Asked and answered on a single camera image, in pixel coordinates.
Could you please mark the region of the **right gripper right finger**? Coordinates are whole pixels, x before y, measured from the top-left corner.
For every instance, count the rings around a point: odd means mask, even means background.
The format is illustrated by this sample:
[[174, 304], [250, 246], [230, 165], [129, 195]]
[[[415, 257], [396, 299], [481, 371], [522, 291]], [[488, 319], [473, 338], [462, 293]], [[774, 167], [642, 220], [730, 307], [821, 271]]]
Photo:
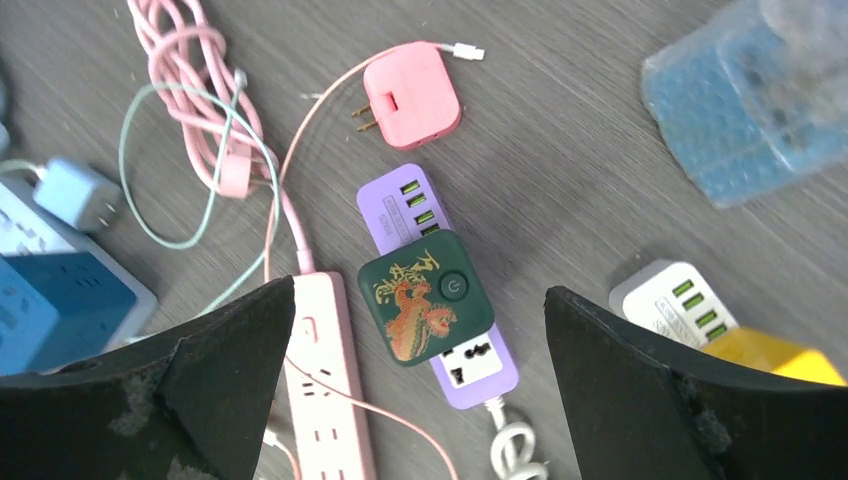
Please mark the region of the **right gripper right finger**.
[[586, 479], [843, 479], [847, 391], [737, 365], [555, 286], [547, 341]]

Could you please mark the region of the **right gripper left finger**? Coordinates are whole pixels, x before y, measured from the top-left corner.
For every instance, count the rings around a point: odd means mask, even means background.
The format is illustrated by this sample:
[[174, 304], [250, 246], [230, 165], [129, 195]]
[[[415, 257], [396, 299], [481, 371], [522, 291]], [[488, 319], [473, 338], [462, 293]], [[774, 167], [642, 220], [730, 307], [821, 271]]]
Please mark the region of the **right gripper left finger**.
[[5, 479], [250, 479], [295, 317], [291, 277], [50, 374], [1, 380]]

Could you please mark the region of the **yellow cube socket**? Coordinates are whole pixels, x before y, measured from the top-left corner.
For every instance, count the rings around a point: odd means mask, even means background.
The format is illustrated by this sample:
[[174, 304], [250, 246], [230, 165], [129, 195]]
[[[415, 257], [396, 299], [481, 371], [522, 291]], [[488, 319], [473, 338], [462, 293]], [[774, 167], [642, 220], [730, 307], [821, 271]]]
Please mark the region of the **yellow cube socket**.
[[846, 386], [839, 370], [821, 351], [755, 329], [738, 327], [701, 350], [754, 370], [813, 383]]

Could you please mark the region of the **pink cube socket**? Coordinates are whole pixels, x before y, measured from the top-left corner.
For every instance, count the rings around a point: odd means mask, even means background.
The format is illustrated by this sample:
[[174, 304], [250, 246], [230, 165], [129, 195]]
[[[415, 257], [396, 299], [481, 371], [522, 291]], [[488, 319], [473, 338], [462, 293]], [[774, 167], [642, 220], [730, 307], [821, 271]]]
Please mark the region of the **pink cube socket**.
[[378, 126], [399, 151], [443, 137], [460, 123], [462, 109], [434, 43], [417, 41], [384, 52], [366, 65], [363, 86], [369, 104], [352, 115], [370, 112], [373, 120], [357, 130]]

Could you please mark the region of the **dark green cube socket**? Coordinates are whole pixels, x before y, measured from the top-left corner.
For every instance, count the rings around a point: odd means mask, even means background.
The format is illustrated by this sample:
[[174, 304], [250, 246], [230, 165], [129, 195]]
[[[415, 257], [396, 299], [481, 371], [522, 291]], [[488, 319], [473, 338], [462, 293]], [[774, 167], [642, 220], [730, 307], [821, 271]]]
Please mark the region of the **dark green cube socket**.
[[363, 265], [357, 276], [388, 353], [426, 362], [490, 330], [495, 312], [461, 237], [440, 229]]

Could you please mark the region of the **dark blue cube socket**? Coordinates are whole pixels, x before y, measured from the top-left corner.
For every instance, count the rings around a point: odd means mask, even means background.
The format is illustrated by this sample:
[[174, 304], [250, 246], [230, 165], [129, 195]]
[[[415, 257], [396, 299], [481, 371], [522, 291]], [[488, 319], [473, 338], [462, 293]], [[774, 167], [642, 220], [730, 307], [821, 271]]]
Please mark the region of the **dark blue cube socket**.
[[99, 355], [137, 297], [88, 252], [1, 258], [1, 374]]

